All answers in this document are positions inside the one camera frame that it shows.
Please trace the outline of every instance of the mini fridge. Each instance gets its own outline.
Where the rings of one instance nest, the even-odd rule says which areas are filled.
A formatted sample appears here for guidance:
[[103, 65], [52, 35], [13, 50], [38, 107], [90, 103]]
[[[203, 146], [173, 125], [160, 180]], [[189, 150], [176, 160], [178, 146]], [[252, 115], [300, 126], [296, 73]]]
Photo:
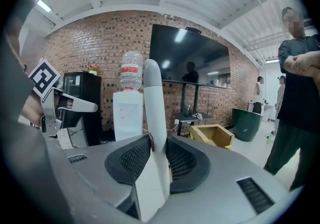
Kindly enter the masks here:
[[65, 73], [64, 92], [71, 96], [98, 105], [94, 113], [64, 111], [62, 128], [67, 128], [73, 147], [95, 146], [100, 144], [101, 123], [101, 77], [88, 72]]

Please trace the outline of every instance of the water bottle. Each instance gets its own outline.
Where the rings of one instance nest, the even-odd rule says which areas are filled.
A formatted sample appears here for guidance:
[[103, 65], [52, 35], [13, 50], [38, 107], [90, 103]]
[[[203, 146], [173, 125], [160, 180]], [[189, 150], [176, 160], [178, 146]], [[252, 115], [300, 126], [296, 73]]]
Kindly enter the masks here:
[[142, 84], [143, 57], [137, 52], [126, 52], [122, 58], [121, 86], [124, 90], [138, 90]]
[[270, 133], [270, 135], [267, 136], [267, 139], [266, 139], [267, 144], [269, 144], [271, 142], [271, 138], [272, 138], [272, 133]]

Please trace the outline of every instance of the ceiling light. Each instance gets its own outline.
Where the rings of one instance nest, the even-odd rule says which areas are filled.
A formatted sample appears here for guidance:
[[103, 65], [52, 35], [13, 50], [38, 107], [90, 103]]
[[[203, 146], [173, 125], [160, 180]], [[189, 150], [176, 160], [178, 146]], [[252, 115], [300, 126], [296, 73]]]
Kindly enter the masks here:
[[279, 62], [279, 59], [275, 59], [275, 60], [268, 60], [266, 61], [267, 64], [269, 63], [275, 63], [275, 62]]
[[169, 60], [164, 60], [161, 67], [162, 69], [167, 69], [170, 65], [170, 61]]
[[213, 75], [213, 74], [218, 74], [219, 72], [211, 72], [211, 73], [208, 73], [208, 75]]
[[180, 29], [180, 30], [178, 31], [178, 34], [176, 35], [176, 38], [175, 38], [174, 41], [175, 41], [175, 42], [181, 42], [181, 41], [184, 39], [186, 33], [187, 33], [187, 30], [185, 30], [185, 29]]
[[51, 11], [51, 8], [49, 8], [42, 0], [39, 0], [36, 4], [42, 7], [47, 12]]

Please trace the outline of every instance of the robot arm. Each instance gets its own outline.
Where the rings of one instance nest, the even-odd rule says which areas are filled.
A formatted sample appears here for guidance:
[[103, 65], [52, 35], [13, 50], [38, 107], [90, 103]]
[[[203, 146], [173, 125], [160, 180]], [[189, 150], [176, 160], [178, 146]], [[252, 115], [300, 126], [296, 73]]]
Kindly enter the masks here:
[[[58, 105], [55, 105], [55, 97], [59, 98]], [[62, 90], [52, 87], [44, 99], [41, 100], [43, 116], [41, 118], [42, 132], [47, 136], [56, 136], [61, 129], [62, 111], [73, 111], [81, 113], [93, 113], [98, 109], [95, 103], [82, 100], [63, 93]]]

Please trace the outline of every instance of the dark pants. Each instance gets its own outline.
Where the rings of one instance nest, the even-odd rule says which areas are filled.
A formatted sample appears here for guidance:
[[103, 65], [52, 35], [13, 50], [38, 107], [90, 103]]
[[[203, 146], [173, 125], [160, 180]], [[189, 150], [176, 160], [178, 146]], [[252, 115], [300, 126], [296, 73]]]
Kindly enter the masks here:
[[300, 148], [299, 165], [290, 190], [303, 185], [317, 157], [319, 140], [316, 134], [292, 127], [280, 120], [274, 145], [264, 169], [276, 175]]
[[261, 114], [262, 103], [255, 102], [253, 104], [253, 107], [254, 107], [253, 110], [252, 110], [253, 113]]

